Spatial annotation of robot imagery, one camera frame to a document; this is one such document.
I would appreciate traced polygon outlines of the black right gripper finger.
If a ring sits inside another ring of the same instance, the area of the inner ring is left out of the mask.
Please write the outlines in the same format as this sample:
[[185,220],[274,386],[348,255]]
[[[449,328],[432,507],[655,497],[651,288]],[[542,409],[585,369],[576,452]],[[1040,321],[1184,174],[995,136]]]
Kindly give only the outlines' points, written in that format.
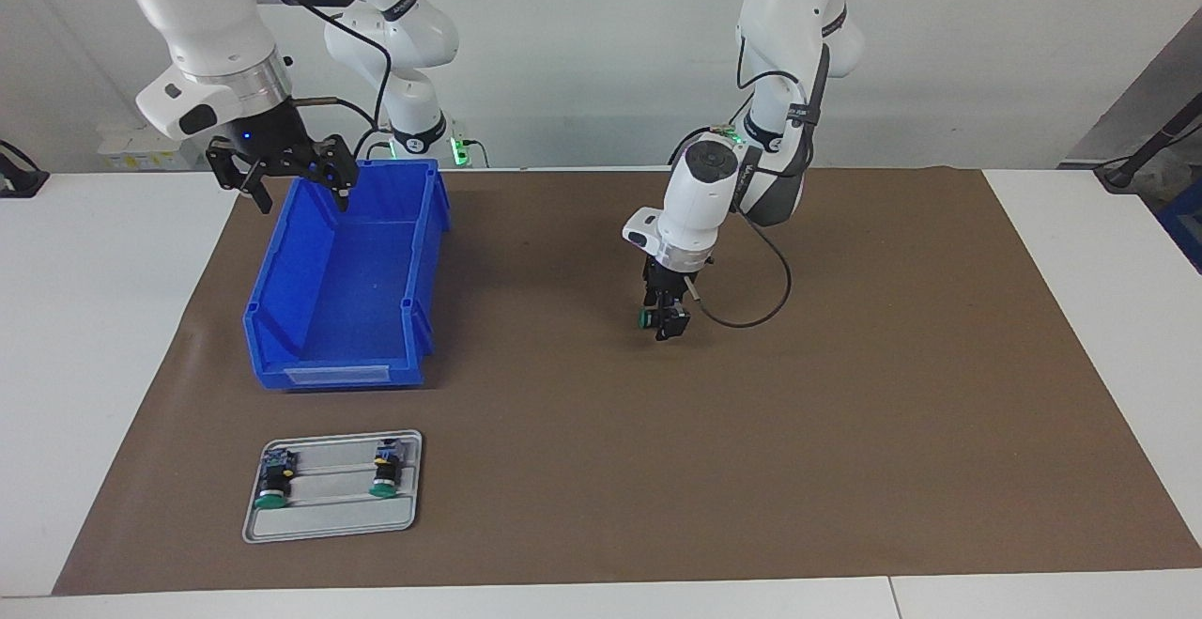
[[338,212],[349,210],[349,194],[357,185],[361,166],[349,149],[343,135],[310,141],[303,160],[300,177],[325,188]]
[[220,188],[252,200],[263,215],[270,213],[273,198],[262,183],[268,163],[262,157],[237,151],[228,138],[213,138],[206,147],[206,160]]

